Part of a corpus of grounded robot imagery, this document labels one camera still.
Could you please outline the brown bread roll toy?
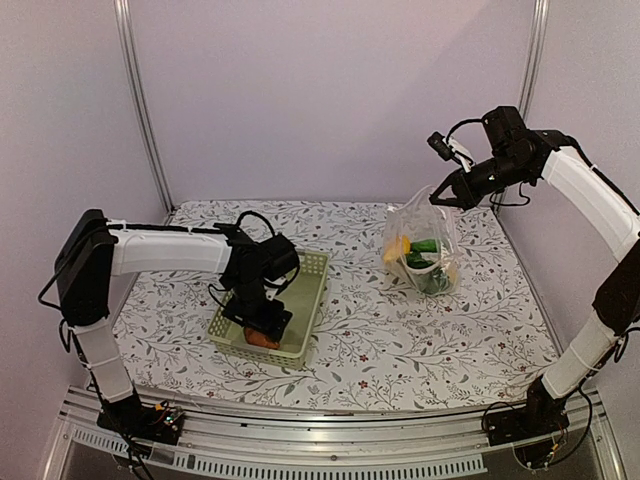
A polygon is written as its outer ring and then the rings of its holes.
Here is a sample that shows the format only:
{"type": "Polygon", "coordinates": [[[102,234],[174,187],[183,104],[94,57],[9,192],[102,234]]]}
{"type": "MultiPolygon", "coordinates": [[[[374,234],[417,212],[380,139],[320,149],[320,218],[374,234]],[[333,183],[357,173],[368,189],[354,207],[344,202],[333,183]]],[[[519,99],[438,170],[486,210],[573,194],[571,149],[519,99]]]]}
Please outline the brown bread roll toy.
{"type": "Polygon", "coordinates": [[[267,335],[250,328],[244,329],[244,338],[247,344],[253,345],[256,347],[274,349],[274,350],[278,350],[280,348],[279,342],[274,341],[271,338],[269,338],[267,335]]]}

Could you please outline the green bitter gourd toy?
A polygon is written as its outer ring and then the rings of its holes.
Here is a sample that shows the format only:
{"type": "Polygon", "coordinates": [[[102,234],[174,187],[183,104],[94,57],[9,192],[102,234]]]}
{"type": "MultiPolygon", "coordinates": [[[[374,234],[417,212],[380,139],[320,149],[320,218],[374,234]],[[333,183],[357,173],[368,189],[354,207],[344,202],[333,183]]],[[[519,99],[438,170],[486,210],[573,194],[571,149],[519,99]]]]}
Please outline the green bitter gourd toy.
{"type": "Polygon", "coordinates": [[[416,253],[438,253],[439,242],[436,239],[425,239],[410,243],[410,251],[416,253]]]}

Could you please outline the clear pink zip top bag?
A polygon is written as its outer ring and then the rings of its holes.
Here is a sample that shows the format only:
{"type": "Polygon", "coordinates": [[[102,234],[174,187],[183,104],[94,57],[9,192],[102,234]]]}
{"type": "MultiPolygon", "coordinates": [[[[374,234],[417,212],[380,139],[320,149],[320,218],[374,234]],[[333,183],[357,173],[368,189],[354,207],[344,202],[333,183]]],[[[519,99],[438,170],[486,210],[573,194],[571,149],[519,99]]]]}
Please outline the clear pink zip top bag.
{"type": "Polygon", "coordinates": [[[459,283],[452,216],[432,205],[429,185],[406,203],[386,210],[382,263],[395,277],[427,296],[454,291],[459,283]]]}

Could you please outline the orange yellow mango toy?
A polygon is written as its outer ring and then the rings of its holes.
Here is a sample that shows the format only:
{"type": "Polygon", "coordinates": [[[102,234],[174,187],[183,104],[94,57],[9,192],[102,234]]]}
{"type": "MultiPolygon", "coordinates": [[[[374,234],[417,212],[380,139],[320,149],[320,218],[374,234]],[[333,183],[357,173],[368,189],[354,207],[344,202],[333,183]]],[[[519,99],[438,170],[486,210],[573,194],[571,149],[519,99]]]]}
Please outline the orange yellow mango toy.
{"type": "Polygon", "coordinates": [[[411,252],[411,242],[406,236],[397,237],[386,247],[383,254],[385,263],[395,262],[411,252]]]}

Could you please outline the yellow lemon toy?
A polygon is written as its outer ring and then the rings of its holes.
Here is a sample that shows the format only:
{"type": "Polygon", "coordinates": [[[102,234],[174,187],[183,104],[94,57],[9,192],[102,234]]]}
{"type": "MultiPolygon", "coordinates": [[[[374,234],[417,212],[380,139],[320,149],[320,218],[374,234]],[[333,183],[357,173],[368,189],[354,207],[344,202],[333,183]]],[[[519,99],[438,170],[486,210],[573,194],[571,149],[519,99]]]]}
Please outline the yellow lemon toy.
{"type": "Polygon", "coordinates": [[[451,264],[447,267],[446,269],[446,273],[448,276],[449,281],[452,284],[456,284],[459,280],[459,271],[458,268],[455,264],[451,264]]]}

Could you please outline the green bok choy toy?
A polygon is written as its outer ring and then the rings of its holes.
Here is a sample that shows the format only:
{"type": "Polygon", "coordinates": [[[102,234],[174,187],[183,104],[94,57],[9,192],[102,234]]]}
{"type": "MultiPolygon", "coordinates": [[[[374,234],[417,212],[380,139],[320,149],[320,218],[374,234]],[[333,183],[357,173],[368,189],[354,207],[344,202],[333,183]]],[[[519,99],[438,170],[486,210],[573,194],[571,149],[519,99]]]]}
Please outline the green bok choy toy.
{"type": "Polygon", "coordinates": [[[410,252],[405,256],[406,273],[410,283],[427,295],[446,293],[452,287],[448,274],[439,263],[424,258],[421,252],[410,252]]]}

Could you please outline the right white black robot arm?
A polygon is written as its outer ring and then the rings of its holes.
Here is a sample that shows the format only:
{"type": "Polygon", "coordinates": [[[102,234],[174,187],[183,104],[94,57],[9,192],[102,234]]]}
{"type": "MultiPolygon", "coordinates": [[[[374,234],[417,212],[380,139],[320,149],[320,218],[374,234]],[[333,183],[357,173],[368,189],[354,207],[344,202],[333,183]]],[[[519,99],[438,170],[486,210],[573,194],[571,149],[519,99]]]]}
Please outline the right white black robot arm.
{"type": "Polygon", "coordinates": [[[579,143],[557,130],[494,134],[490,159],[462,163],[430,197],[434,205],[469,210],[508,186],[542,181],[584,219],[587,239],[555,234],[574,272],[568,279],[594,289],[587,319],[560,358],[527,392],[517,427],[537,436],[552,424],[566,399],[613,354],[639,317],[639,214],[591,163],[579,143]]]}

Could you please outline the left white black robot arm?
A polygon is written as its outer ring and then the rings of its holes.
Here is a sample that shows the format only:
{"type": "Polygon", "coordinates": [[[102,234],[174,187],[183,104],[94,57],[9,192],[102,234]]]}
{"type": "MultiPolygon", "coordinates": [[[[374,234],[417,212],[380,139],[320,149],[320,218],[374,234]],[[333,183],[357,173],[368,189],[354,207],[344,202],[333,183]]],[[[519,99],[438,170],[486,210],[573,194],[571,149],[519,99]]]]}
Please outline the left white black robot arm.
{"type": "Polygon", "coordinates": [[[187,228],[111,221],[99,209],[80,218],[54,264],[51,281],[58,310],[74,346],[90,372],[104,411],[128,434],[148,426],[148,412],[124,366],[109,320],[112,278],[166,271],[219,275],[231,297],[222,315],[244,329],[255,345],[276,347],[292,318],[277,300],[300,269],[294,244],[271,230],[256,241],[242,222],[187,228]]]}

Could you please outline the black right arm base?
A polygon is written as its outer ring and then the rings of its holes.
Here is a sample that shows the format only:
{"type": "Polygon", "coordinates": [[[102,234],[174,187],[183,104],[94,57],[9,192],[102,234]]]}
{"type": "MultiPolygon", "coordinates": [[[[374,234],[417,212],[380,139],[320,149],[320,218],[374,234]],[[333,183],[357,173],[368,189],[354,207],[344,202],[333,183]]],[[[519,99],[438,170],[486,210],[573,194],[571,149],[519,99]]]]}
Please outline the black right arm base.
{"type": "Polygon", "coordinates": [[[514,406],[503,401],[490,404],[481,417],[481,429],[491,446],[561,432],[569,425],[568,415],[562,409],[549,416],[536,417],[531,416],[525,406],[514,406]]]}

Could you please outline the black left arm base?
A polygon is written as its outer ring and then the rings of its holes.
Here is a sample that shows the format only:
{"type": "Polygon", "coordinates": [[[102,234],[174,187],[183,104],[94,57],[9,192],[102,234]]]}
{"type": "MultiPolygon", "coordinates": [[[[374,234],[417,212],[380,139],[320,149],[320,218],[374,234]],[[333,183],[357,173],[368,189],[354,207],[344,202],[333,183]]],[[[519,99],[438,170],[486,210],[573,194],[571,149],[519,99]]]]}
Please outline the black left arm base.
{"type": "Polygon", "coordinates": [[[163,401],[157,409],[145,406],[138,397],[129,397],[114,403],[105,402],[97,425],[128,438],[177,445],[184,422],[184,411],[180,407],[170,407],[163,401]]]}

